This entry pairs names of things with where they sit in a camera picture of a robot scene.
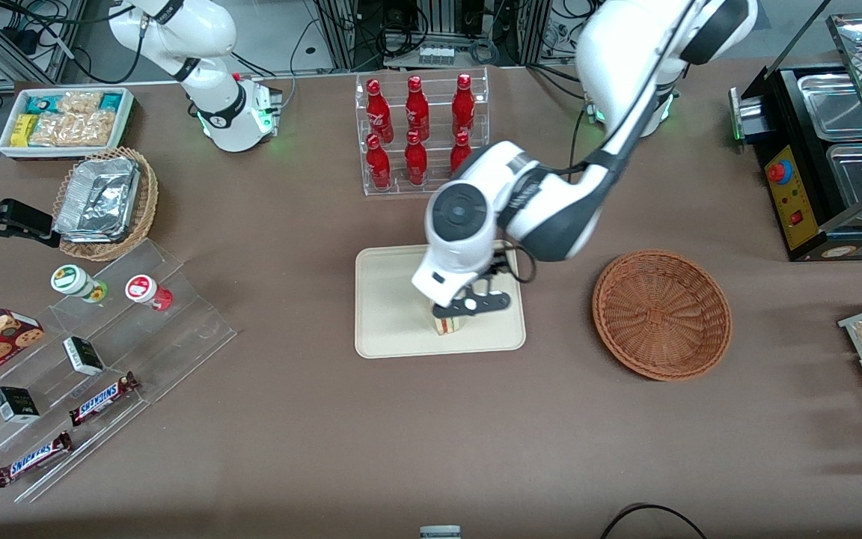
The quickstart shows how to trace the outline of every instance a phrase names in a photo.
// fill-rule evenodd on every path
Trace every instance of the yellow control panel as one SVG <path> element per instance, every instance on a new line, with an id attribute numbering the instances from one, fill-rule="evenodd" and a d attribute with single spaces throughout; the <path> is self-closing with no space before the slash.
<path id="1" fill-rule="evenodd" d="M 787 245 L 791 249 L 799 248 L 816 236 L 819 229 L 790 146 L 781 150 L 763 171 L 767 174 L 770 196 L 780 216 L 780 227 Z"/>

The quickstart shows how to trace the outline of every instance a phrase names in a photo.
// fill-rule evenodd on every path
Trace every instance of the wicker basket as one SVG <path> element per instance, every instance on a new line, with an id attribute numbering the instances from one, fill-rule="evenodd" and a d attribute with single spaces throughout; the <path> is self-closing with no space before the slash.
<path id="1" fill-rule="evenodd" d="M 148 235 L 151 222 L 155 219 L 155 204 L 158 202 L 158 180 L 155 177 L 155 171 L 151 170 L 148 161 L 138 151 L 130 150 L 128 147 L 116 147 L 114 150 L 103 151 L 95 156 L 89 156 L 87 160 L 98 161 L 115 157 L 129 157 L 141 167 L 138 194 L 135 195 L 135 209 L 132 212 L 131 231 L 126 239 L 119 243 L 72 243 L 62 240 L 58 248 L 66 255 L 94 262 L 107 262 L 130 252 Z M 53 219 L 58 217 L 58 211 L 62 208 L 72 171 L 65 174 L 65 181 L 62 181 L 61 187 L 58 188 L 58 197 L 55 197 L 55 204 L 52 205 Z"/>
<path id="2" fill-rule="evenodd" d="M 730 345 L 721 287 L 680 255 L 641 250 L 616 259 L 594 287 L 594 323 L 623 364 L 656 380 L 687 380 L 717 365 Z"/>

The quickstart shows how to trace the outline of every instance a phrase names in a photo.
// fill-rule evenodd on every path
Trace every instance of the small black box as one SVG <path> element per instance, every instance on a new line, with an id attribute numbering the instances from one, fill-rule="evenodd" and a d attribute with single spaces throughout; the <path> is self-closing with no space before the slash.
<path id="1" fill-rule="evenodd" d="M 7 386 L 0 388 L 0 413 L 4 420 L 11 423 L 32 423 L 39 417 L 27 389 Z"/>
<path id="2" fill-rule="evenodd" d="M 99 359 L 99 354 L 91 342 L 81 337 L 69 337 L 62 341 L 62 345 L 65 346 L 65 355 L 69 357 L 75 371 L 88 376 L 102 374 L 105 365 L 102 365 L 102 359 Z"/>

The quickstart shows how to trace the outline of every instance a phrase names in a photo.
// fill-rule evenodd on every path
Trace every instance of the red bottle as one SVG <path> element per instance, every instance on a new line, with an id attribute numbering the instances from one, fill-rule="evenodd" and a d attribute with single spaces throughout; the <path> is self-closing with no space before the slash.
<path id="1" fill-rule="evenodd" d="M 368 161 L 374 189 L 387 191 L 391 188 L 391 161 L 388 160 L 388 154 L 381 147 L 381 140 L 376 134 L 368 133 L 365 140 L 368 143 L 365 160 Z"/>
<path id="2" fill-rule="evenodd" d="M 368 123 L 372 133 L 377 133 L 381 141 L 390 144 L 394 140 L 394 128 L 391 127 L 391 107 L 388 100 L 381 95 L 381 85 L 376 79 L 370 79 L 365 85 L 368 89 Z"/>
<path id="3" fill-rule="evenodd" d="M 454 147 L 451 149 L 451 175 L 454 175 L 461 163 L 465 162 L 471 154 L 471 147 L 468 146 L 468 132 L 461 130 L 458 136 L 454 137 Z"/>
<path id="4" fill-rule="evenodd" d="M 421 187 L 427 179 L 428 153 L 421 144 L 421 136 L 418 130 L 408 132 L 408 147 L 404 149 L 404 160 L 408 163 L 408 181 L 412 185 Z"/>
<path id="5" fill-rule="evenodd" d="M 461 130 L 471 133 L 474 129 L 474 95 L 471 92 L 471 76 L 458 75 L 458 91 L 451 102 L 451 115 L 454 118 L 451 130 L 458 136 Z"/>
<path id="6" fill-rule="evenodd" d="M 408 76 L 408 101 L 404 103 L 408 114 L 408 129 L 417 130 L 421 140 L 431 136 L 431 114 L 428 112 L 428 98 L 421 91 L 421 77 Z"/>

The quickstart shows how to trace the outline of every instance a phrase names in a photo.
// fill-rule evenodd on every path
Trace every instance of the empty wicker basket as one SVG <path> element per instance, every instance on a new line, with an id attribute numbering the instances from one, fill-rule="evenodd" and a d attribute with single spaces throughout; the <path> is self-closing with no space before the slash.
<path id="1" fill-rule="evenodd" d="M 623 364 L 656 380 L 700 376 L 723 358 L 732 334 L 721 287 L 680 255 L 620 256 L 594 287 L 594 323 Z"/>

